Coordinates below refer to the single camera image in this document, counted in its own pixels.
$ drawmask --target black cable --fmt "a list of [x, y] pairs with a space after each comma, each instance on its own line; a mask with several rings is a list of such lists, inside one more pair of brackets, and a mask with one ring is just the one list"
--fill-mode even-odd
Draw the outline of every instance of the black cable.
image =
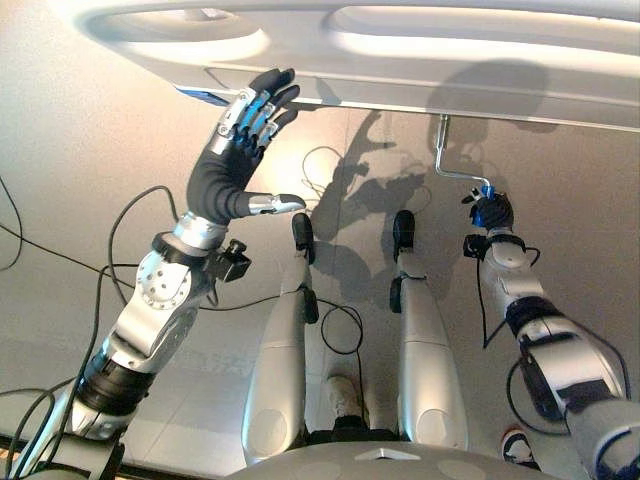
[[531, 261], [531, 263], [529, 265], [529, 266], [533, 267], [536, 263], [538, 263], [538, 260], [540, 259], [540, 254], [542, 252], [540, 251], [539, 248], [536, 248], [536, 247], [526, 247], [524, 250], [525, 250], [525, 252], [529, 252], [529, 251], [536, 252], [536, 256], [533, 258], [533, 260]]
[[91, 353], [93, 352], [93, 347], [95, 346], [96, 338], [98, 337], [98, 329], [100, 327], [100, 298], [102, 293], [102, 277], [105, 275], [106, 270], [109, 269], [111, 266], [137, 267], [138, 265], [132, 264], [132, 263], [105, 265], [100, 270], [100, 275], [98, 276], [98, 284], [96, 287], [96, 301], [95, 301], [95, 309], [94, 309], [94, 316], [93, 316], [93, 330], [91, 332], [91, 340], [89, 340], [89, 346], [87, 347], [84, 358], [82, 360], [82, 364], [80, 365], [80, 369], [78, 370], [78, 375], [76, 376], [75, 381], [73, 382], [73, 387], [71, 388], [71, 391], [69, 393], [69, 399], [67, 400], [67, 405], [65, 407], [64, 414], [62, 416], [62, 421], [60, 422], [60, 428], [58, 430], [58, 433], [56, 434], [55, 441], [51, 449], [51, 453], [49, 454], [49, 457], [45, 462], [45, 468], [51, 465], [51, 462], [53, 461], [53, 457], [58, 452], [58, 448], [60, 447], [60, 442], [62, 441], [62, 437], [64, 436], [65, 426], [67, 425], [67, 422], [69, 421], [69, 416], [71, 415], [71, 407], [73, 406], [73, 399], [75, 398], [76, 392], [78, 391], [78, 386], [80, 385], [80, 381], [82, 380], [84, 370], [87, 366], [87, 363], [89, 362], [89, 359], [91, 358]]
[[491, 341], [500, 333], [502, 327], [507, 323], [505, 320], [500, 322], [496, 329], [487, 338], [487, 312], [484, 308], [484, 300], [482, 299], [482, 285], [480, 284], [480, 258], [476, 259], [476, 287], [478, 288], [478, 300], [480, 301], [480, 310], [482, 311], [482, 349], [486, 350]]
[[20, 232], [19, 235], [19, 243], [18, 243], [18, 251], [16, 252], [15, 256], [13, 257], [13, 260], [11, 260], [11, 262], [9, 263], [9, 265], [0, 268], [0, 272], [4, 272], [5, 270], [9, 270], [11, 267], [13, 267], [16, 263], [18, 263], [18, 260], [20, 259], [20, 254], [22, 253], [22, 244], [24, 242], [24, 239], [22, 237], [22, 218], [20, 217], [20, 212], [18, 211], [18, 207], [16, 206], [16, 203], [13, 201], [13, 197], [11, 197], [11, 194], [9, 193], [9, 189], [7, 188], [7, 185], [4, 183], [4, 180], [2, 179], [2, 175], [0, 175], [0, 184], [2, 184], [2, 188], [4, 189], [4, 193], [7, 194], [7, 198], [9, 199], [9, 203], [11, 203], [11, 207], [13, 208], [14, 213], [16, 214], [16, 219], [18, 220], [18, 231]]
[[552, 436], [552, 437], [566, 437], [567, 435], [569, 435], [569, 431], [568, 430], [564, 431], [564, 432], [553, 432], [553, 431], [549, 431], [549, 430], [543, 430], [543, 429], [538, 428], [538, 427], [534, 427], [529, 422], [527, 422], [524, 418], [522, 418], [522, 415], [520, 415], [520, 412], [518, 412], [518, 410], [516, 409], [516, 406], [513, 403], [513, 398], [511, 397], [511, 380], [513, 379], [513, 374], [515, 373], [516, 368], [518, 368], [519, 366], [520, 366], [520, 360], [516, 360], [516, 363], [514, 363], [511, 366], [511, 368], [509, 369], [509, 373], [507, 374], [507, 385], [506, 385], [507, 401], [509, 402], [509, 407], [511, 408], [511, 411], [513, 412], [515, 417], [518, 419], [518, 421], [522, 425], [527, 427], [529, 430], [532, 430], [534, 432], [538, 432], [538, 433], [540, 433], [542, 435], [548, 435], [548, 436]]
[[116, 288], [116, 292], [118, 292], [118, 296], [120, 297], [120, 300], [122, 300], [123, 305], [127, 304], [127, 299], [125, 298], [124, 293], [122, 293], [122, 289], [120, 288], [120, 285], [118, 285], [118, 278], [116, 277], [116, 272], [115, 272], [115, 269], [113, 268], [113, 238], [116, 234], [116, 231], [118, 230], [118, 226], [120, 225], [120, 222], [122, 221], [124, 216], [127, 214], [127, 212], [131, 209], [131, 207], [133, 207], [136, 203], [138, 203], [144, 197], [146, 197], [150, 193], [155, 192], [156, 190], [163, 190], [167, 194], [167, 197], [169, 199], [169, 205], [171, 206], [171, 215], [173, 215], [173, 219], [176, 222], [178, 222], [178, 212], [176, 211], [176, 203], [173, 200], [173, 194], [171, 193], [171, 190], [169, 190], [169, 188], [166, 187], [165, 185], [156, 185], [155, 187], [148, 188], [144, 192], [139, 193], [138, 195], [133, 197], [129, 201], [129, 203], [127, 203], [125, 207], [122, 209], [122, 211], [116, 218], [115, 222], [113, 222], [113, 226], [111, 227], [111, 232], [109, 232], [109, 245], [107, 247], [109, 272], [111, 272], [111, 275], [110, 275], [111, 281], [113, 282], [113, 285]]
[[0, 397], [6, 396], [6, 395], [14, 395], [18, 393], [40, 393], [40, 396], [33, 403], [31, 403], [31, 406], [29, 407], [27, 412], [23, 415], [22, 419], [20, 420], [20, 423], [18, 424], [18, 428], [16, 429], [13, 435], [13, 438], [11, 439], [11, 443], [9, 444], [9, 450], [7, 452], [7, 463], [5, 464], [5, 469], [4, 469], [5, 480], [9, 480], [9, 477], [11, 476], [11, 467], [13, 466], [13, 456], [18, 447], [18, 441], [20, 439], [20, 436], [22, 435], [22, 430], [24, 429], [24, 426], [26, 425], [27, 421], [31, 417], [31, 414], [34, 412], [36, 408], [38, 408], [38, 405], [40, 405], [40, 402], [42, 402], [42, 400], [44, 400], [45, 398], [48, 398], [49, 409], [47, 410], [46, 416], [47, 417], [50, 416], [51, 412], [53, 412], [53, 407], [55, 406], [55, 401], [56, 401], [52, 392], [42, 388], [19, 388], [16, 390], [8, 390], [6, 392], [0, 393]]
[[[360, 415], [362, 420], [364, 421], [365, 419], [364, 387], [362, 383], [362, 361], [360, 359], [360, 347], [362, 346], [362, 341], [364, 340], [364, 329], [362, 326], [362, 317], [360, 316], [360, 313], [358, 312], [358, 310], [356, 310], [351, 305], [338, 305], [329, 300], [324, 300], [321, 298], [318, 298], [318, 302], [326, 303], [327, 305], [330, 305], [332, 307], [329, 310], [327, 310], [327, 312], [322, 316], [322, 320], [320, 321], [320, 336], [322, 337], [322, 341], [324, 342], [324, 344], [327, 346], [329, 350], [331, 350], [332, 352], [338, 355], [352, 355], [354, 353], [356, 354], [356, 359], [358, 361], [358, 382], [360, 386]], [[327, 336], [324, 333], [324, 325], [327, 318], [329, 317], [329, 315], [331, 315], [333, 312], [337, 310], [340, 310], [346, 313], [347, 315], [349, 315], [349, 317], [351, 317], [351, 319], [356, 324], [356, 327], [358, 327], [358, 331], [359, 331], [358, 342], [356, 343], [356, 346], [351, 350], [338, 350], [337, 348], [335, 348], [333, 345], [329, 343], [329, 341], [327, 340]]]
[[280, 298], [280, 295], [272, 295], [270, 297], [265, 297], [259, 300], [255, 300], [253, 302], [245, 303], [243, 305], [236, 305], [235, 307], [217, 307], [217, 308], [200, 307], [200, 310], [207, 310], [209, 312], [232, 312], [234, 310], [242, 310], [243, 308], [253, 307], [254, 305], [258, 305], [259, 303], [267, 302], [269, 300], [274, 300], [276, 298]]
[[[32, 242], [32, 241], [31, 241], [31, 240], [29, 240], [28, 238], [24, 237], [23, 235], [20, 235], [19, 233], [14, 232], [13, 230], [11, 230], [11, 229], [10, 229], [9, 227], [7, 227], [6, 225], [3, 225], [2, 223], [0, 223], [0, 228], [1, 228], [2, 230], [6, 231], [7, 233], [10, 233], [10, 234], [11, 234], [11, 235], [13, 235], [14, 237], [16, 237], [16, 238], [20, 239], [20, 240], [21, 240], [21, 241], [23, 241], [24, 243], [26, 243], [26, 244], [28, 244], [28, 245], [31, 245], [31, 246], [33, 246], [33, 247], [36, 247], [37, 249], [42, 250], [43, 252], [49, 253], [49, 254], [54, 255], [54, 256], [56, 256], [56, 257], [63, 258], [63, 259], [65, 259], [65, 260], [68, 260], [68, 261], [70, 261], [70, 262], [72, 262], [72, 263], [75, 263], [75, 264], [77, 264], [77, 265], [80, 265], [81, 267], [84, 267], [84, 268], [86, 268], [86, 269], [88, 269], [88, 270], [91, 270], [92, 272], [100, 273], [100, 270], [99, 270], [99, 269], [97, 269], [97, 268], [95, 268], [95, 267], [92, 267], [91, 265], [89, 265], [89, 264], [87, 264], [87, 263], [81, 262], [80, 260], [77, 260], [77, 259], [75, 259], [75, 258], [73, 258], [73, 257], [69, 257], [68, 255], [64, 255], [63, 253], [56, 252], [56, 251], [51, 250], [51, 249], [49, 249], [49, 248], [47, 248], [47, 247], [43, 247], [42, 245], [40, 245], [40, 244], [38, 244], [38, 243], [36, 243], [36, 242]], [[108, 274], [108, 273], [105, 273], [105, 275], [106, 275], [107, 277], [111, 277], [111, 275], [110, 275], [110, 274]], [[133, 285], [131, 285], [130, 283], [127, 283], [127, 282], [125, 282], [125, 281], [123, 281], [123, 280], [120, 280], [120, 279], [118, 279], [118, 283], [120, 283], [120, 284], [122, 284], [122, 285], [125, 285], [125, 286], [127, 286], [127, 287], [129, 287], [129, 288], [134, 288], [134, 286], [133, 286]]]
[[9, 475], [11, 474], [11, 467], [12, 467], [12, 461], [13, 461], [13, 455], [15, 454], [15, 451], [18, 447], [18, 442], [20, 441], [20, 437], [22, 436], [22, 430], [24, 429], [27, 421], [29, 420], [29, 418], [31, 417], [31, 415], [33, 414], [33, 412], [35, 411], [35, 409], [38, 407], [38, 405], [40, 405], [40, 402], [42, 400], [44, 400], [45, 398], [49, 398], [49, 408], [47, 410], [47, 413], [45, 414], [44, 418], [42, 419], [42, 421], [40, 422], [40, 426], [38, 427], [38, 430], [36, 431], [35, 435], [33, 436], [33, 439], [31, 441], [31, 443], [29, 444], [28, 448], [26, 450], [24, 450], [21, 454], [20, 454], [20, 463], [18, 464], [18, 467], [16, 468], [16, 473], [13, 476], [13, 480], [17, 480], [18, 478], [20, 478], [21, 474], [22, 474], [22, 470], [24, 469], [25, 463], [27, 463], [27, 459], [31, 456], [31, 452], [33, 452], [34, 447], [36, 446], [36, 442], [38, 440], [38, 438], [40, 438], [40, 436], [42, 435], [42, 432], [44, 431], [44, 429], [47, 426], [47, 423], [49, 423], [49, 419], [51, 418], [51, 414], [53, 413], [53, 408], [55, 406], [55, 398], [53, 396], [53, 393], [56, 390], [61, 389], [62, 387], [64, 387], [65, 385], [67, 385], [68, 383], [70, 383], [73, 380], [72, 378], [68, 378], [60, 383], [58, 383], [57, 385], [54, 385], [53, 387], [49, 388], [48, 390], [43, 390], [43, 389], [32, 389], [32, 388], [27, 388], [27, 389], [18, 389], [18, 390], [13, 390], [10, 393], [25, 393], [27, 391], [41, 391], [42, 394], [31, 404], [31, 406], [29, 407], [29, 409], [27, 410], [27, 412], [23, 415], [22, 419], [20, 420], [20, 423], [18, 425], [18, 428], [16, 429], [16, 431], [13, 434], [13, 438], [11, 439], [11, 444], [9, 445], [9, 450], [8, 450], [8, 460], [7, 460], [7, 465], [5, 468], [5, 478], [6, 480], [9, 479]]

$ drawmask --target floor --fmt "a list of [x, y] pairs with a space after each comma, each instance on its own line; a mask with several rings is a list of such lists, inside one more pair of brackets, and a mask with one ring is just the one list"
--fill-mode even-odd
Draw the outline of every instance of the floor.
[[[79, 37], [36, 0], [17, 2], [11, 12], [0, 6], [0, 62], [7, 66], [0, 100], [3, 111], [12, 112], [0, 117], [0, 174], [27, 238], [98, 267], [105, 262], [111, 223], [134, 195], [163, 183], [185, 208], [186, 180], [219, 108], [180, 96]], [[481, 348], [475, 264], [461, 247], [473, 228], [460, 200], [473, 184], [434, 174], [436, 127], [436, 117], [419, 114], [302, 112], [270, 147], [249, 189], [307, 199], [318, 251], [315, 290], [321, 298], [355, 306], [364, 319], [363, 377], [372, 426], [395, 423], [399, 316], [387, 306], [391, 224], [399, 209], [415, 213], [416, 250], [458, 364], [470, 449], [496, 456], [502, 432], [515, 420], [504, 385], [518, 352], [506, 331], [486, 351]], [[544, 287], [560, 310], [620, 348], [636, 400], [638, 158], [637, 134], [454, 118], [445, 163], [486, 175], [508, 192], [516, 233], [542, 250], [535, 271]], [[4, 197], [0, 222], [16, 226]], [[247, 243], [253, 264], [241, 281], [221, 286], [223, 305], [278, 292], [294, 251], [289, 223], [289, 215], [232, 223], [228, 239]], [[117, 261], [138, 261], [153, 235], [169, 228], [165, 199], [158, 194], [146, 200], [123, 222]], [[11, 258], [15, 244], [0, 232], [0, 264]], [[0, 273], [1, 390], [51, 385], [75, 373], [89, 335], [95, 279], [30, 246], [15, 267]], [[199, 316], [127, 434], [127, 461], [210, 477], [244, 466], [242, 409], [271, 306]], [[120, 309], [106, 285], [101, 336]], [[498, 321], [490, 310], [489, 325]], [[336, 347], [353, 344], [357, 332], [346, 317], [335, 314], [327, 322]], [[318, 325], [306, 328], [306, 418], [311, 429], [323, 428], [331, 423], [321, 400], [323, 380], [333, 373], [355, 376], [356, 364], [323, 346]], [[514, 397], [526, 418], [543, 425], [520, 379]], [[15, 428], [24, 401], [0, 400], [0, 430]], [[586, 478], [569, 440], [532, 434], [531, 441], [545, 472]]]

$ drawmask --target person's leg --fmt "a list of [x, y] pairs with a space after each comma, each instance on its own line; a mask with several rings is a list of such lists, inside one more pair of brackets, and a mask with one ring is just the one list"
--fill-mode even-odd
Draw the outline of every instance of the person's leg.
[[502, 437], [502, 458], [505, 462], [540, 470], [540, 466], [533, 457], [527, 436], [516, 425], [510, 427]]

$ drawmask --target shoe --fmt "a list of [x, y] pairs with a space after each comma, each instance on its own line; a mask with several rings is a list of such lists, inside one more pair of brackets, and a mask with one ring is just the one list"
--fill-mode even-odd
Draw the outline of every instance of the shoe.
[[533, 452], [527, 436], [515, 425], [510, 427], [502, 436], [502, 458], [504, 458], [505, 462], [540, 470], [533, 458]]
[[360, 416], [358, 394], [353, 384], [345, 377], [335, 376], [327, 380], [327, 394], [329, 405], [335, 418], [350, 415]]

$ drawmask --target black connector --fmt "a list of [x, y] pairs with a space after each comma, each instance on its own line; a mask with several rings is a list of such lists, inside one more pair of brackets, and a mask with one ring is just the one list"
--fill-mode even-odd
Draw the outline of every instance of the black connector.
[[247, 246], [239, 240], [233, 239], [229, 247], [222, 253], [216, 254], [207, 267], [213, 278], [228, 283], [242, 278], [247, 272], [251, 260], [242, 252]]

